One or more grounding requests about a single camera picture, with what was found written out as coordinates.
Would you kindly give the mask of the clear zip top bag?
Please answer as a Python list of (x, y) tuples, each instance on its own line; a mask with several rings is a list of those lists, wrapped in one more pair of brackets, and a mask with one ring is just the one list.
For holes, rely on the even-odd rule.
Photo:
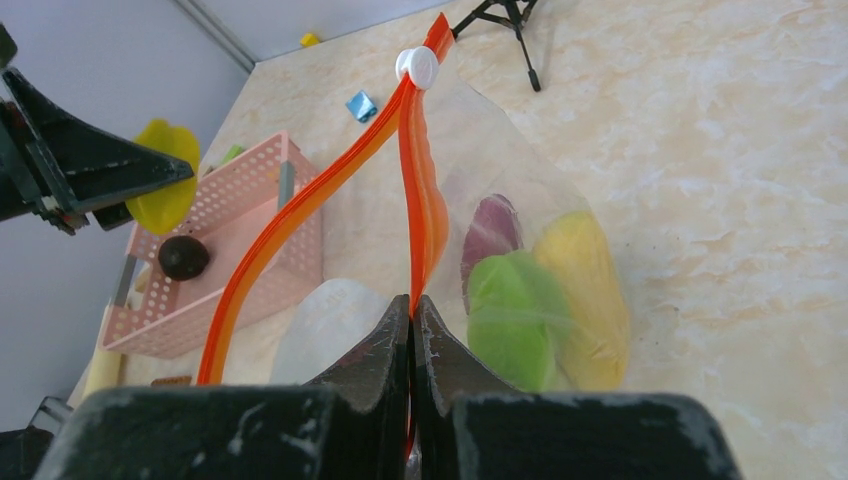
[(439, 15), (421, 45), (398, 55), (397, 87), (374, 123), (261, 231), (218, 302), (198, 384), (222, 380), (241, 307), (272, 256), (389, 139), (398, 142), (407, 211), (410, 303), (431, 296), (467, 328), (468, 280), (460, 278), (460, 262), (483, 198), (501, 194), (512, 203), (524, 242), (518, 250), (531, 254), (553, 220), (574, 211), (594, 215), (562, 175), (535, 156), (505, 113), (457, 76), (448, 61), (453, 44), (448, 21)]

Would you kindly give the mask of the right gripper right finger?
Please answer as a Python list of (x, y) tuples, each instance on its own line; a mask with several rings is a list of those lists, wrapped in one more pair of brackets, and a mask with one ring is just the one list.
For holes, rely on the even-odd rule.
[(719, 423), (668, 393), (518, 391), (453, 334), (434, 303), (411, 328), (425, 479), (738, 479)]

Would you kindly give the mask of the dark brown round toy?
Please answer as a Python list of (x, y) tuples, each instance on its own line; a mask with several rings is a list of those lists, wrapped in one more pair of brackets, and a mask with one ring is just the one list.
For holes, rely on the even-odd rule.
[(198, 239), (177, 235), (161, 244), (157, 261), (166, 277), (182, 282), (200, 276), (209, 265), (211, 256)]

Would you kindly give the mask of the yellow mango toy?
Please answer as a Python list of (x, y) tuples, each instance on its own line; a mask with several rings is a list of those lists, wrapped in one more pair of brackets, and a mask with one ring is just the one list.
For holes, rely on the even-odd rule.
[(568, 317), (555, 336), (556, 360), (584, 391), (618, 388), (630, 355), (630, 309), (607, 237), (594, 215), (574, 211), (550, 222), (532, 255), (557, 279)]

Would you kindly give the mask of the dark red sweet potato toy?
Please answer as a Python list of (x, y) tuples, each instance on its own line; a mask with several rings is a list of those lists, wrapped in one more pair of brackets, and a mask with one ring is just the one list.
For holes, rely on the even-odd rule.
[(465, 234), (460, 262), (460, 278), (466, 282), (481, 260), (522, 249), (524, 242), (517, 211), (501, 194), (483, 198)]

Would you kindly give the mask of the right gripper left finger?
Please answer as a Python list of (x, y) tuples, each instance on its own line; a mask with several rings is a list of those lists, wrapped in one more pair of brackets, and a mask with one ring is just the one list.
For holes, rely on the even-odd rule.
[(40, 479), (400, 479), (409, 299), (301, 386), (97, 392), (52, 442)]

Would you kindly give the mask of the green pepper toy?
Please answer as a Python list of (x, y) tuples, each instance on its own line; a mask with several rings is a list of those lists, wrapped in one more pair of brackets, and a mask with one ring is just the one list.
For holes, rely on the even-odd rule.
[(554, 388), (555, 339), (572, 321), (555, 276), (526, 250), (493, 255), (472, 269), (467, 296), (471, 352), (519, 390)]

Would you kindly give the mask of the pink plastic basket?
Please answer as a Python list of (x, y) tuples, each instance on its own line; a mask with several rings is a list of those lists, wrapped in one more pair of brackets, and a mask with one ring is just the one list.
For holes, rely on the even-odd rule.
[[(172, 230), (204, 244), (211, 261), (192, 280), (167, 277), (157, 262), (165, 236), (136, 226), (128, 258), (149, 264), (143, 292), (129, 307), (110, 306), (100, 335), (104, 350), (170, 359), (204, 345), (232, 273), (279, 209), (281, 165), (294, 168), (300, 192), (318, 176), (286, 131), (279, 131), (199, 182), (190, 212)], [(284, 243), (253, 284), (237, 320), (245, 327), (298, 305), (323, 281), (323, 219), (313, 213)]]

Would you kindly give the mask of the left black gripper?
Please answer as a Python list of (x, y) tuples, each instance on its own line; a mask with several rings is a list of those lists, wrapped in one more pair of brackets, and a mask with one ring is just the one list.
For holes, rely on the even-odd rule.
[(104, 231), (133, 220), (125, 200), (161, 185), (158, 165), (181, 161), (71, 115), (15, 67), (18, 46), (1, 29), (1, 219), (32, 213), (75, 235), (92, 212)]

